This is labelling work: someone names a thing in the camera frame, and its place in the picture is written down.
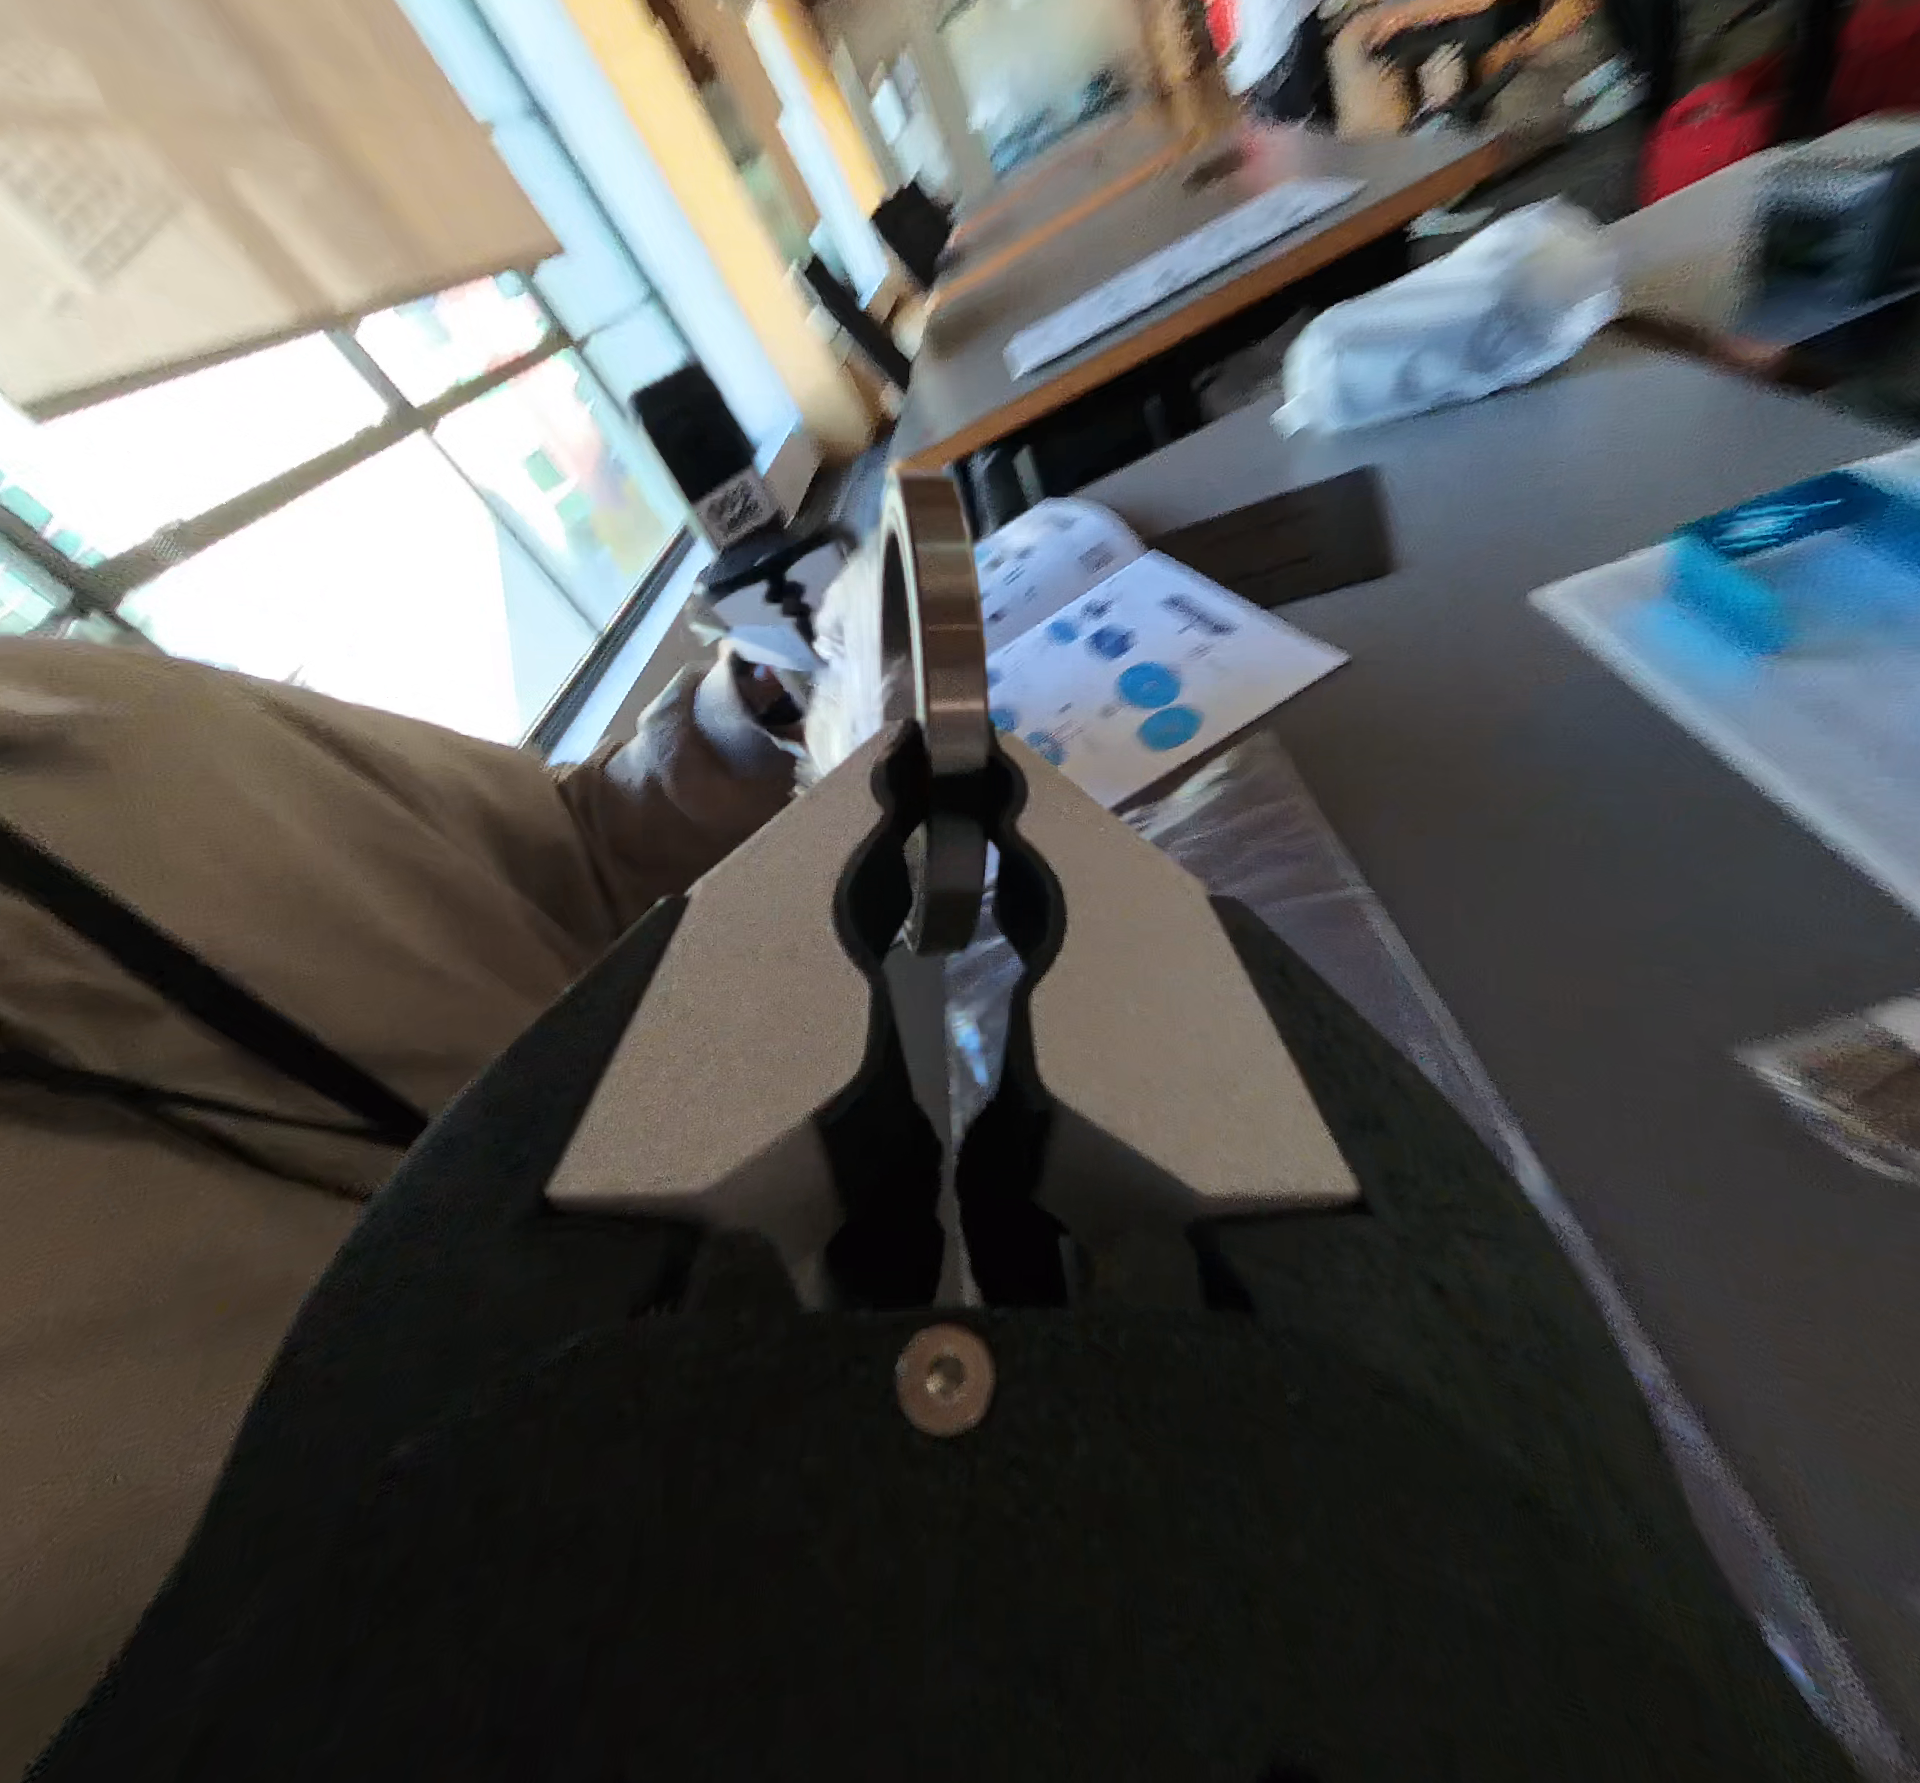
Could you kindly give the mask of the person's left forearm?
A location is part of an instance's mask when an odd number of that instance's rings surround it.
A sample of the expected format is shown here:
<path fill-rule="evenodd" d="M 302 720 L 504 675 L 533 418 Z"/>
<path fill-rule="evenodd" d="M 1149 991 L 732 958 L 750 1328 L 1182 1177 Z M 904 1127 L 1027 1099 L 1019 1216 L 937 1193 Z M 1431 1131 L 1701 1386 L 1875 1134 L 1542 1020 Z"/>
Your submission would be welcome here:
<path fill-rule="evenodd" d="M 633 925 L 733 856 L 790 801 L 778 745 L 730 756 L 697 726 L 636 733 L 557 775 L 557 792 L 612 906 Z"/>

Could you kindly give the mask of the paper leaflet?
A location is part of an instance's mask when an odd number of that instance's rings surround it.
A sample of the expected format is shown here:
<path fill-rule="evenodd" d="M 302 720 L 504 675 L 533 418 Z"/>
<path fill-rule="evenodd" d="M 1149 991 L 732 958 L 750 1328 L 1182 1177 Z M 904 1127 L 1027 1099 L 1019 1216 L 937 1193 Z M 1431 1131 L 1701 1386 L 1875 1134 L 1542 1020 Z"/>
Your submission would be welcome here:
<path fill-rule="evenodd" d="M 1211 217 L 1191 233 L 1120 269 L 1065 308 L 1015 333 L 1002 348 L 1008 373 L 1023 380 L 1077 353 L 1193 286 L 1235 269 L 1241 259 L 1282 235 L 1335 212 L 1361 189 L 1357 178 L 1305 178 L 1274 187 Z"/>

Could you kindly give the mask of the large window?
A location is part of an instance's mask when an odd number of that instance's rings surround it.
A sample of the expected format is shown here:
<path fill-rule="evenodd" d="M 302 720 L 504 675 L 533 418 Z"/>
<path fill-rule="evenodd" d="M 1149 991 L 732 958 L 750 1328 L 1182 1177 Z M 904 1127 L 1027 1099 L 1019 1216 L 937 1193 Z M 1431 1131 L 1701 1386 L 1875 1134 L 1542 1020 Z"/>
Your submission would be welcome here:
<path fill-rule="evenodd" d="M 5 0 L 5 632 L 547 742 L 800 413 L 563 0 Z"/>

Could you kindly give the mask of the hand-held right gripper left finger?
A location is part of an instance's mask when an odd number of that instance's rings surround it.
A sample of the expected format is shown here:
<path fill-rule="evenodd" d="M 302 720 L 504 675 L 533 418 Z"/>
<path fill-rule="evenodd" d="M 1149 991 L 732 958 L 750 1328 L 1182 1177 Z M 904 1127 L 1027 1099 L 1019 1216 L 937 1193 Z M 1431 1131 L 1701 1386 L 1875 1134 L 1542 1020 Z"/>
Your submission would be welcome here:
<path fill-rule="evenodd" d="M 942 1143 L 886 958 L 924 745 L 890 724 L 686 893 L 547 1182 L 566 1211 L 755 1234 L 806 1299 L 935 1302 Z"/>

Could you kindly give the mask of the red bag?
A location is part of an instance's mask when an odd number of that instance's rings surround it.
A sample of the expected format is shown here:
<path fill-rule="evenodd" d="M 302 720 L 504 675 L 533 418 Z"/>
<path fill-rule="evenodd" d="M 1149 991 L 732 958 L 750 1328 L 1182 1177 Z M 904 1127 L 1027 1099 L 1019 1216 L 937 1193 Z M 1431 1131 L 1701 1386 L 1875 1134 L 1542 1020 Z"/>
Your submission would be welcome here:
<path fill-rule="evenodd" d="M 1775 146 L 1785 90 L 1786 59 L 1777 50 L 1676 97 L 1645 136 L 1640 207 Z"/>

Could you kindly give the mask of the person's beige jacket torso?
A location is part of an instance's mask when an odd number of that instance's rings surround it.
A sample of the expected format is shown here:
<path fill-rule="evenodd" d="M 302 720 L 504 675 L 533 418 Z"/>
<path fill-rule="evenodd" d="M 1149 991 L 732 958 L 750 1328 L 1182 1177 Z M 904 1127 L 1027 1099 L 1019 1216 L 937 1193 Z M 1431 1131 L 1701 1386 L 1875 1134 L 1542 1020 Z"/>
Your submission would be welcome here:
<path fill-rule="evenodd" d="M 187 1545 L 364 1201 L 625 928 L 512 745 L 5 641 L 5 1779 Z"/>

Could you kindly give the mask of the torn plastic wrap piece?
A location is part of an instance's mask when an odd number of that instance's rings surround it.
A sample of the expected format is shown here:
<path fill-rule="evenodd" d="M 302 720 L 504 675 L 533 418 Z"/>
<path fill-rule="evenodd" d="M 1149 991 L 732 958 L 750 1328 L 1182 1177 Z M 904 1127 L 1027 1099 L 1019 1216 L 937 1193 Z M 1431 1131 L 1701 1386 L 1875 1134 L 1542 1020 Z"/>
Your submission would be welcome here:
<path fill-rule="evenodd" d="M 883 641 L 886 551 L 857 551 L 828 587 L 813 615 L 818 667 L 812 673 L 804 723 L 800 781 L 813 786 L 867 745 L 905 693 L 904 664 L 891 664 Z"/>

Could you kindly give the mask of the white foam sheet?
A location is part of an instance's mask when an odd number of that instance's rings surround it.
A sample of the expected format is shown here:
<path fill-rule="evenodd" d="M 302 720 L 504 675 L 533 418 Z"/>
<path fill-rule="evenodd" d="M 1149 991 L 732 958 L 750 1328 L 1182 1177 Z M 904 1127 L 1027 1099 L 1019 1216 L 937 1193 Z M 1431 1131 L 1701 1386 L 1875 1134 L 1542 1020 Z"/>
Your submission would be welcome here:
<path fill-rule="evenodd" d="M 1919 602 L 1906 637 L 1748 655 L 1667 602 L 1666 546 L 1679 530 L 1532 592 L 1531 606 L 1919 912 Z"/>

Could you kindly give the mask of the black metal base plate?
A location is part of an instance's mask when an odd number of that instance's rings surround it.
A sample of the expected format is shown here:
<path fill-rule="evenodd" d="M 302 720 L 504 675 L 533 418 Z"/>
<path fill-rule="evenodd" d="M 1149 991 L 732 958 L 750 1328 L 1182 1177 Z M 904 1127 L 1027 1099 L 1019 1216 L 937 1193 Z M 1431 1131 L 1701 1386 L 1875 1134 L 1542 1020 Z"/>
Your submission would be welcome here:
<path fill-rule="evenodd" d="M 1380 470 L 1328 474 L 1151 541 L 1261 610 L 1369 584 L 1396 569 Z"/>

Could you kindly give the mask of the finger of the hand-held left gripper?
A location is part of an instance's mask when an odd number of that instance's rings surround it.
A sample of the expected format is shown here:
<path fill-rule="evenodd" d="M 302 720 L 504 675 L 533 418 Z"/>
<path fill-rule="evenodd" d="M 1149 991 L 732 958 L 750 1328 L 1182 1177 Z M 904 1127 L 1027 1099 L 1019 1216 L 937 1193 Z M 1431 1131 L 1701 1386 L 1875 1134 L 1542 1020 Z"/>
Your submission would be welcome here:
<path fill-rule="evenodd" d="M 819 642 L 828 598 L 855 557 L 859 557 L 855 544 L 812 544 L 783 558 L 778 613 L 806 644 Z"/>
<path fill-rule="evenodd" d="M 727 596 L 703 596 L 703 630 L 732 644 L 745 662 L 790 673 L 815 673 L 818 648 L 810 641 L 808 615 L 793 615 L 778 603 Z"/>

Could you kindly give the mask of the pile of small screw bags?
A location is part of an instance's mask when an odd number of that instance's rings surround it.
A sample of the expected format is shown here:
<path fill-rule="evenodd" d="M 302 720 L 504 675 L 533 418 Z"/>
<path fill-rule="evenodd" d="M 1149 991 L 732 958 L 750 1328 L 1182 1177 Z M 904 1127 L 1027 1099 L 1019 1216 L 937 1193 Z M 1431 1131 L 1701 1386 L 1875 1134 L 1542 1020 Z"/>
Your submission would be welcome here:
<path fill-rule="evenodd" d="M 1919 996 L 1743 1045 L 1741 1065 L 1852 1165 L 1919 1185 Z"/>

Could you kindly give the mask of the assembly manual booklet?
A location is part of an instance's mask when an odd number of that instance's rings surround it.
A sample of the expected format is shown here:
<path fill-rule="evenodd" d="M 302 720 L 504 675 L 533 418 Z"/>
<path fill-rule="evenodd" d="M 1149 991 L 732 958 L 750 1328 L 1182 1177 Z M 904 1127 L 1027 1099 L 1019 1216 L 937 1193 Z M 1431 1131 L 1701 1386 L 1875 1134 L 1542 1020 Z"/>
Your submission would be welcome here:
<path fill-rule="evenodd" d="M 1110 808 L 1347 666 L 1094 500 L 1045 499 L 973 561 L 996 730 Z"/>

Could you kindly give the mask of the wooden-edged table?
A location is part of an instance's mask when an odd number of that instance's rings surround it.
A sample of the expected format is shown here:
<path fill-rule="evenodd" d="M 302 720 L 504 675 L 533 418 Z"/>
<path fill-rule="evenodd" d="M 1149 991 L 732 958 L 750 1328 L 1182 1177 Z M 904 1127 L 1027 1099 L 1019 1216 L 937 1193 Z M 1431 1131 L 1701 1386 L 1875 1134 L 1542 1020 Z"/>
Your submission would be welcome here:
<path fill-rule="evenodd" d="M 1422 213 L 1502 176 L 1515 155 L 1513 141 L 1490 127 L 1453 125 L 1343 140 L 1302 125 L 1251 122 L 1185 149 L 1071 228 L 942 287 L 893 434 L 891 466 L 912 474 L 947 470 L 1120 380 L 1139 378 L 1198 338 L 1243 324 L 1331 269 L 1385 261 Z M 1117 277 L 1270 196 L 1294 206 L 1309 187 L 1331 184 L 1347 191 L 1318 215 L 1072 350 L 1017 366 L 1021 337 L 1055 328 L 1069 308 L 1103 297 Z"/>

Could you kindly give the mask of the person's left hand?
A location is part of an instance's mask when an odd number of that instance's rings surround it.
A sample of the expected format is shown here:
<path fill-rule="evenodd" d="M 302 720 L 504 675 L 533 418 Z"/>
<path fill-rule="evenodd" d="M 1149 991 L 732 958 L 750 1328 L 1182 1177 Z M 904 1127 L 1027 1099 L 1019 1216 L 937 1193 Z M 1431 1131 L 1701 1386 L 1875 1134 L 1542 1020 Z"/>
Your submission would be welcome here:
<path fill-rule="evenodd" d="M 804 711 L 768 664 L 722 642 L 642 717 L 622 775 L 708 834 L 750 835 L 800 791 Z"/>

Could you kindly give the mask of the large clear plastic bag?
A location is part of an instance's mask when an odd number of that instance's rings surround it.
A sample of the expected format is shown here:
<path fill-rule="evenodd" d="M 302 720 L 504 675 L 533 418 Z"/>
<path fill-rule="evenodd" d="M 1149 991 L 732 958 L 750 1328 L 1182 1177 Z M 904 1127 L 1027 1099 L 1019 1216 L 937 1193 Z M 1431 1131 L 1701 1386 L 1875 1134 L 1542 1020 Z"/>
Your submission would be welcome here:
<path fill-rule="evenodd" d="M 1850 1643 L 1695 1410 L 1553 1174 L 1433 990 L 1401 928 L 1265 730 L 1179 769 L 1122 822 L 1211 893 L 1247 906 L 1444 1094 L 1526 1191 L 1580 1270 L 1633 1365 L 1696 1528 L 1803 1698 L 1868 1779 L 1916 1779 L 1916 1739 L 1895 1727 Z"/>

